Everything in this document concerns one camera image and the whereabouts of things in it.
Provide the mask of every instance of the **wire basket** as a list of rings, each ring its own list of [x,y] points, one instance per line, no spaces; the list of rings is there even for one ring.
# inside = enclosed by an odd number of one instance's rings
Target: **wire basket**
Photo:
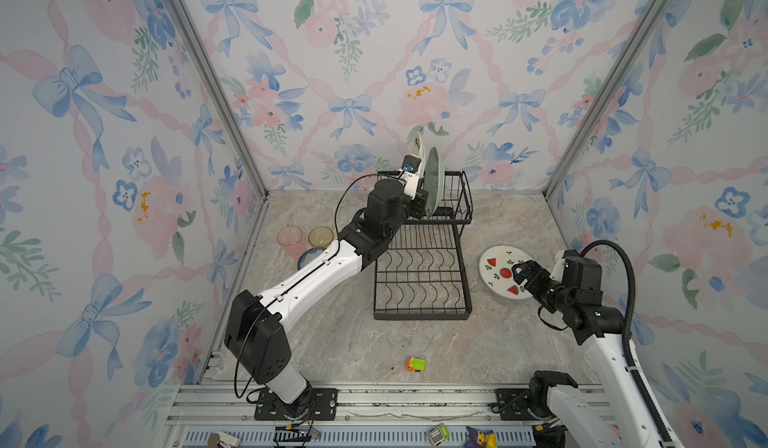
[[[379,171],[397,175],[396,171]],[[373,318],[467,319],[472,313],[461,235],[472,222],[472,194],[464,171],[446,171],[435,213],[409,218],[376,260]]]

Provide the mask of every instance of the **black mounting plate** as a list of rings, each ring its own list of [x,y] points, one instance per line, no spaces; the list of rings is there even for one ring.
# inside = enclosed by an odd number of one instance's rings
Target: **black mounting plate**
[[[310,405],[314,404],[314,421],[333,421],[336,418],[336,397],[339,390],[336,388],[313,388],[310,396]],[[271,393],[269,388],[259,391],[259,400],[256,402],[256,421],[287,421],[283,413],[283,404],[277,399],[277,395]]]
[[[515,397],[528,391],[528,388],[497,388],[496,389],[496,401],[504,406],[512,401]],[[528,397],[523,396],[520,400],[513,405],[507,406],[499,413],[502,421],[528,421],[538,420],[528,412]]]

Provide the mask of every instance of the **gray marble surface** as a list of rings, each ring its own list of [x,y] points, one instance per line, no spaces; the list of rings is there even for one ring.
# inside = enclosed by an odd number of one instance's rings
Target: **gray marble surface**
[[[314,227],[332,227],[340,192],[270,195],[244,289],[258,293],[296,270],[276,242],[279,229],[295,224],[305,237]],[[397,381],[427,383],[527,383],[535,370],[558,370],[582,384],[597,383],[589,360],[569,331],[545,327],[533,299],[501,299],[480,279],[485,249],[511,244],[548,269],[564,243],[542,195],[474,193],[474,216],[462,235],[473,311],[464,321],[373,319],[373,265],[341,283],[312,307],[288,334],[293,362],[310,381]],[[340,208],[346,224],[364,206],[366,193],[351,192]],[[562,321],[547,318],[552,323]],[[408,357],[426,360],[421,373],[406,370]],[[235,357],[224,348],[216,380],[231,380]],[[247,376],[239,372],[238,378]]]

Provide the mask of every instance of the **white plate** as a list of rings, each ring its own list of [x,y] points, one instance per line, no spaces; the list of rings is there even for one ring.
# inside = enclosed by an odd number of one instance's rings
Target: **white plate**
[[[519,287],[512,277],[512,266],[533,258],[514,246],[490,247],[480,257],[480,277],[491,291],[506,299],[528,299],[533,295]]]

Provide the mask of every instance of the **metal corner post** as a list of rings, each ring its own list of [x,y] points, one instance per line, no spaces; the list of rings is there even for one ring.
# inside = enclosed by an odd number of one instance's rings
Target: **metal corner post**
[[[581,148],[588,141],[595,126],[608,108],[614,93],[618,91],[621,83],[627,78],[640,51],[650,39],[656,27],[658,27],[671,2],[672,0],[650,0],[648,2],[648,10],[630,33],[629,39],[627,39],[627,46],[621,51],[618,59],[608,72],[602,88],[600,88],[595,97],[594,103],[584,115],[581,126],[565,148],[560,162],[549,178],[549,182],[544,188],[544,196],[547,201],[549,201],[557,187],[568,175],[568,170],[571,169],[571,165],[576,161]]]
[[[226,133],[233,141],[235,152],[243,161],[244,170],[254,183],[259,198],[262,203],[265,203],[267,195],[266,185],[259,176],[259,171],[256,169],[256,162],[254,161],[254,157],[250,154],[243,133],[237,126],[234,113],[226,102],[224,89],[221,88],[221,84],[219,84],[216,77],[216,71],[210,62],[210,58],[208,58],[200,34],[192,22],[187,5],[184,0],[164,1],[174,23],[176,23],[181,38],[187,45],[187,51],[190,54],[190,58],[192,59],[195,68],[198,70],[200,77],[203,78],[203,82],[210,92],[211,102],[221,117]]]

